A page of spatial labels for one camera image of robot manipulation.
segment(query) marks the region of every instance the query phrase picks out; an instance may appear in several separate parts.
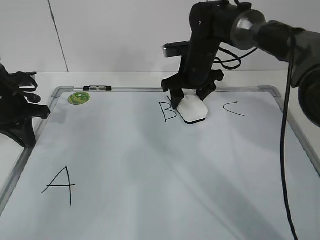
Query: round sticker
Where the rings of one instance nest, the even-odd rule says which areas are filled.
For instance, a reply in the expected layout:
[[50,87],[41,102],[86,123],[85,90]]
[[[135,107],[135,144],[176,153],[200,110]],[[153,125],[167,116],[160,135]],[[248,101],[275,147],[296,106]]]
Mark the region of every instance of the round sticker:
[[87,92],[76,92],[68,98],[68,102],[72,105],[81,105],[88,102],[90,95]]

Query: black cable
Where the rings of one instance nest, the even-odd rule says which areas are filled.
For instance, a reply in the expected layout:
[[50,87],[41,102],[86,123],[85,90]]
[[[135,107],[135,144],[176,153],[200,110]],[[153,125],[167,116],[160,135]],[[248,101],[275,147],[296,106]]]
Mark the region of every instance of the black cable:
[[236,4],[237,6],[240,6],[239,0],[234,0],[234,2],[235,2],[235,4]]
[[238,61],[238,58],[239,58],[239,59],[244,59],[244,58],[248,57],[249,55],[253,54],[253,53],[254,53],[255,51],[257,51],[257,50],[258,50],[258,48],[255,47],[252,51],[246,53],[246,54],[243,55],[243,56],[237,56],[237,58],[235,58],[235,59],[224,60],[224,61],[221,61],[221,62],[224,63],[224,64],[226,64],[226,63],[232,63],[232,62]]
[[[241,63],[242,63],[242,62],[241,62],[241,59],[244,59],[244,58],[248,57],[249,55],[253,54],[255,51],[258,50],[258,48],[255,48],[255,49],[253,49],[252,51],[250,51],[250,52],[248,52],[248,53],[246,53],[245,55],[240,56],[240,57],[237,56],[236,54],[234,54],[233,52],[231,52],[231,51],[229,51],[229,50],[227,50],[227,49],[224,49],[224,48],[222,48],[222,47],[219,47],[219,50],[220,50],[221,52],[223,52],[223,53],[226,53],[226,54],[234,57],[234,59],[222,61],[219,57],[216,57],[216,58],[215,58],[216,61],[214,61],[213,63],[214,63],[214,64],[221,64],[221,66],[222,66],[224,69],[227,69],[227,70],[236,70],[236,69],[238,69],[238,68],[241,66]],[[225,63],[232,63],[232,62],[236,62],[236,61],[239,62],[239,64],[236,65],[236,66],[227,66],[227,65],[225,65]]]
[[288,75],[286,81],[286,89],[285,89],[285,97],[284,97],[284,106],[283,106],[283,116],[282,116],[282,125],[281,125],[281,139],[280,139],[280,165],[281,165],[281,182],[282,182],[282,191],[284,197],[284,205],[286,210],[286,216],[288,218],[288,222],[291,228],[291,232],[294,240],[298,240],[298,236],[295,230],[295,226],[292,220],[291,211],[289,207],[288,200],[288,191],[287,191],[287,181],[286,181],[286,168],[285,168],[285,136],[286,136],[286,125],[287,125],[287,117],[288,117],[288,108],[289,108],[289,100],[290,100],[290,85],[292,81],[293,68],[294,68],[294,60],[295,60],[295,47],[296,47],[296,37],[291,30],[290,36],[290,61],[288,68]]

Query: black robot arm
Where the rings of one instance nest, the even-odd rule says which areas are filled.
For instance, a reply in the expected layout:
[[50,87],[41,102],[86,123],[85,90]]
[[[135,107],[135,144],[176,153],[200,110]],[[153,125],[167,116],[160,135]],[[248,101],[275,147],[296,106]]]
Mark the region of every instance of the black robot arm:
[[165,57],[182,56],[179,72],[162,81],[170,90],[171,103],[177,109],[184,98],[182,89],[197,90],[204,100],[216,90],[222,71],[212,70],[221,43],[240,50],[258,48],[289,63],[291,37],[294,35],[294,63],[291,86],[299,87],[299,102],[305,115],[320,127],[320,34],[294,28],[277,21],[266,22],[251,3],[237,6],[227,0],[200,2],[190,12],[190,41],[163,46]]

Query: whiteboard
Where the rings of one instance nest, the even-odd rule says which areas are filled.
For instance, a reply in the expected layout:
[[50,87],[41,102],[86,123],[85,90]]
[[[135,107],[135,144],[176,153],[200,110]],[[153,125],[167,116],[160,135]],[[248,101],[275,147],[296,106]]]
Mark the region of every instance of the whiteboard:
[[[0,217],[1,240],[292,239],[270,93],[215,92],[193,125],[164,111],[158,90],[90,92],[83,105],[71,94],[57,99]],[[285,150],[297,234],[318,240],[320,178],[290,127]]]

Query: black clamp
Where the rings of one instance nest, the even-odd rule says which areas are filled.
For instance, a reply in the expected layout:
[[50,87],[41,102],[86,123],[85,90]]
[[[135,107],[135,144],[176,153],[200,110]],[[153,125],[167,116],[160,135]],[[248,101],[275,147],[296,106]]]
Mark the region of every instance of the black clamp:
[[47,119],[50,115],[48,106],[32,104],[41,101],[40,96],[30,93],[38,88],[33,79],[35,74],[37,73],[9,74],[0,64],[0,134],[10,137],[24,148],[31,148],[36,144],[32,119]]
[[211,70],[208,74],[206,82],[201,86],[194,86],[187,83],[187,76],[183,73],[186,55],[189,49],[189,42],[175,42],[163,46],[163,53],[166,58],[182,56],[179,72],[167,79],[162,80],[161,87],[164,92],[170,90],[171,106],[177,109],[182,99],[185,97],[182,89],[196,90],[196,94],[203,101],[207,96],[213,93],[217,86],[215,81],[222,81],[224,73],[221,70]]

